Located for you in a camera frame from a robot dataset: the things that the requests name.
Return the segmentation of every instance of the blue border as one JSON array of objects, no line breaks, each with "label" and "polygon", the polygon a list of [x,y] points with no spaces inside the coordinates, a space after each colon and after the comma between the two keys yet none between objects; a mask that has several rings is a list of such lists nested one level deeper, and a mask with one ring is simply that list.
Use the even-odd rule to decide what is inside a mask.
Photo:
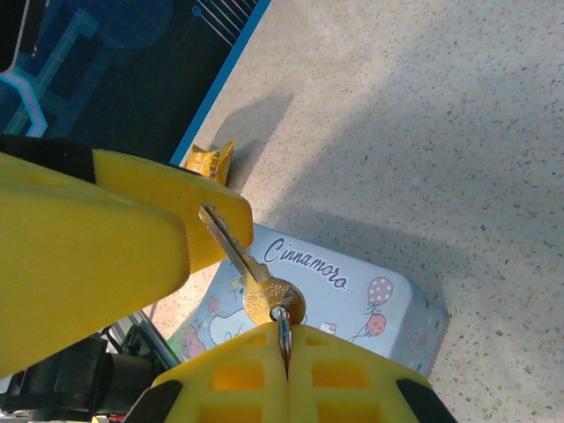
[{"label": "blue border", "polygon": [[235,67],[237,60],[239,60],[243,49],[245,49],[245,46],[247,46],[250,36],[255,31],[258,22],[263,17],[264,12],[266,11],[266,8],[270,4],[270,2],[271,0],[258,0],[258,2],[256,3],[255,9],[250,14],[247,24],[241,31],[241,34],[233,45],[233,48],[229,52],[229,55],[227,55],[227,59],[223,63],[223,66],[221,66],[218,76],[214,79],[213,84],[211,84],[210,90],[204,97],[204,101],[202,101],[202,104],[194,115],[194,119],[192,119],[192,122],[186,129],[186,132],[184,132],[184,135],[182,136],[178,147],[176,147],[176,151],[174,152],[173,157],[170,160],[171,164],[180,166],[181,161],[186,154],[186,151],[192,144],[192,141],[196,137],[197,132],[200,130],[202,123],[204,123],[205,117],[208,115],[210,109],[213,106],[213,103],[218,98],[219,92],[223,88],[223,85],[225,85],[227,78],[229,78],[231,71]]}]

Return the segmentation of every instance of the yellow foam pad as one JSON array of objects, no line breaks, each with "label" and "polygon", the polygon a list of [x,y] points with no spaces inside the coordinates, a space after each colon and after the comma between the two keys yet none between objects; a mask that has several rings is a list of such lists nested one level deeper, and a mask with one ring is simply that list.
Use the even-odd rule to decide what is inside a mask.
[{"label": "yellow foam pad", "polygon": [[0,378],[182,286],[172,213],[0,153]]},{"label": "yellow foam pad", "polygon": [[267,323],[159,376],[182,391],[166,423],[418,423],[396,385],[418,373],[320,330],[292,326],[288,379]]},{"label": "yellow foam pad", "polygon": [[396,385],[404,378],[429,386],[422,375],[369,350],[292,326],[288,421],[419,423]]},{"label": "yellow foam pad", "polygon": [[286,423],[286,371],[278,326],[267,323],[159,376],[183,388],[167,423]]},{"label": "yellow foam pad", "polygon": [[198,217],[201,204],[214,204],[241,244],[248,247],[253,241],[249,203],[221,184],[179,167],[119,152],[93,150],[93,159],[97,185],[180,217],[186,227],[191,272],[226,258]]}]

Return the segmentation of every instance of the terrazzo floor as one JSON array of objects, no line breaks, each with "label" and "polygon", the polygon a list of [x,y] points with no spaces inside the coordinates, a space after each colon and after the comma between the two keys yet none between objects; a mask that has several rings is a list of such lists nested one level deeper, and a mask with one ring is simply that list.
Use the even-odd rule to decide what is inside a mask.
[{"label": "terrazzo floor", "polygon": [[[257,223],[403,273],[460,422],[564,421],[564,4],[272,0],[196,144]],[[152,310],[168,337],[217,266]]]}]

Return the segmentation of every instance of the yellow wrapper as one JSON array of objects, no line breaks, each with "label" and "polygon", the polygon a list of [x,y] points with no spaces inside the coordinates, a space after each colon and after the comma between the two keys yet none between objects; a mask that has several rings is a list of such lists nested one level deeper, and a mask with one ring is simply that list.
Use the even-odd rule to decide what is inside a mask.
[{"label": "yellow wrapper", "polygon": [[231,165],[231,158],[233,157],[234,145],[234,139],[214,151],[207,151],[197,145],[192,145],[188,158],[182,167],[225,185],[227,183],[229,165]]}]

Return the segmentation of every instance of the black machine part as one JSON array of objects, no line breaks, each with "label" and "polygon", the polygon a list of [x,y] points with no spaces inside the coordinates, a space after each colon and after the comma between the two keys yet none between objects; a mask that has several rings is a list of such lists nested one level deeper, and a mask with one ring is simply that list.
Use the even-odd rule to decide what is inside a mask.
[{"label": "black machine part", "polygon": [[39,37],[46,0],[2,0],[0,2],[0,73],[15,64],[18,52],[32,55]]},{"label": "black machine part", "polygon": [[0,409],[35,421],[126,414],[169,366],[138,326],[130,328],[122,353],[107,348],[95,334],[15,374],[0,395]]},{"label": "black machine part", "polygon": [[181,390],[179,381],[166,381],[146,390],[123,423],[164,423]]}]

